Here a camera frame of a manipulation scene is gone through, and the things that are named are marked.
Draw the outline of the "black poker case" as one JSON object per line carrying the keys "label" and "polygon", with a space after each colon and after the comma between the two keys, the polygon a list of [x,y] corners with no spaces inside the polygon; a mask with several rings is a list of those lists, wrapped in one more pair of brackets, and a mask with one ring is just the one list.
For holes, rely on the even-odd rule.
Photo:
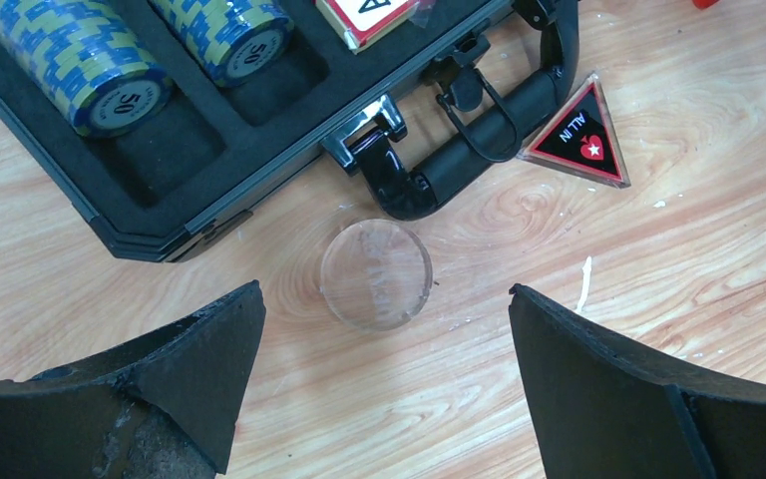
{"label": "black poker case", "polygon": [[[177,85],[133,132],[80,137],[0,42],[0,118],[58,185],[110,253],[187,260],[247,220],[252,209],[322,153],[361,174],[390,217],[438,211],[491,164],[513,157],[569,96],[579,58],[574,1],[439,1],[425,27],[395,31],[350,53],[309,1],[285,5],[295,37],[274,64],[222,91],[145,1],[113,9]],[[539,68],[413,169],[393,144],[406,136],[396,100],[437,86],[452,122],[489,82],[478,71],[486,30],[518,15],[541,34]]]}

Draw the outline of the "clear round dealer button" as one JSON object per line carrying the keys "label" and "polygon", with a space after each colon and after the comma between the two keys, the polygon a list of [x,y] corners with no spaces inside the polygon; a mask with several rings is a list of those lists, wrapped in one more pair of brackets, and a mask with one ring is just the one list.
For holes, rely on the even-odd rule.
{"label": "clear round dealer button", "polygon": [[382,219],[354,223],[336,235],[319,270],[330,311],[369,332],[411,322],[424,308],[433,279],[432,260],[419,237]]}

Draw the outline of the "grey green chip stack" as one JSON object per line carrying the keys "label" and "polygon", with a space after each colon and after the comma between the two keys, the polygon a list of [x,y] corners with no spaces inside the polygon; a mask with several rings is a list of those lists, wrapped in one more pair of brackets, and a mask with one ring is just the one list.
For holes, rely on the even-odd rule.
{"label": "grey green chip stack", "polygon": [[134,130],[175,87],[107,1],[0,1],[0,44],[87,138]]}

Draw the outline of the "black red triangle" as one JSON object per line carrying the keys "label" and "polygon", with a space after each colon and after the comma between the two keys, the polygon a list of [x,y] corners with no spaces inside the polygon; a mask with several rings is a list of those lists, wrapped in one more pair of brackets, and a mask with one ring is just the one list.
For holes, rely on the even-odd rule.
{"label": "black red triangle", "polygon": [[519,158],[612,188],[631,186],[597,72],[585,77]]}

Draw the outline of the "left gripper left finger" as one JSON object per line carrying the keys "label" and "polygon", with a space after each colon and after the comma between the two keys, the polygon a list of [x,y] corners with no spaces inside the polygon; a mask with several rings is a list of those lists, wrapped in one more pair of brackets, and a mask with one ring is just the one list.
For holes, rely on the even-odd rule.
{"label": "left gripper left finger", "polygon": [[0,478],[225,473],[265,312],[251,281],[101,353],[0,380]]}

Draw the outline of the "red card deck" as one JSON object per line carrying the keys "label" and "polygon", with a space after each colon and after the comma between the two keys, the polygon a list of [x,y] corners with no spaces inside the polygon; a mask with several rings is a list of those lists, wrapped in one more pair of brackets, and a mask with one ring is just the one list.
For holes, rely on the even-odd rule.
{"label": "red card deck", "polygon": [[368,49],[416,13],[417,0],[320,0],[313,5],[354,54]]}

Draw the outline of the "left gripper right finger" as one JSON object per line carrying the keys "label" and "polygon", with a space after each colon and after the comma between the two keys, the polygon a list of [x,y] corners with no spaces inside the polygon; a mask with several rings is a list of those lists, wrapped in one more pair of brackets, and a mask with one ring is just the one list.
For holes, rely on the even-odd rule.
{"label": "left gripper right finger", "polygon": [[592,322],[535,289],[509,318],[550,478],[766,478],[766,384]]}

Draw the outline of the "red die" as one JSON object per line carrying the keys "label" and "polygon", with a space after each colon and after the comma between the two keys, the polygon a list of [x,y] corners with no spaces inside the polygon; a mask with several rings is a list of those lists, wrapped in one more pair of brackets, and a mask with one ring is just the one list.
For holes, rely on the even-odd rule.
{"label": "red die", "polygon": [[705,10],[715,5],[719,0],[692,0],[692,4],[700,10]]}

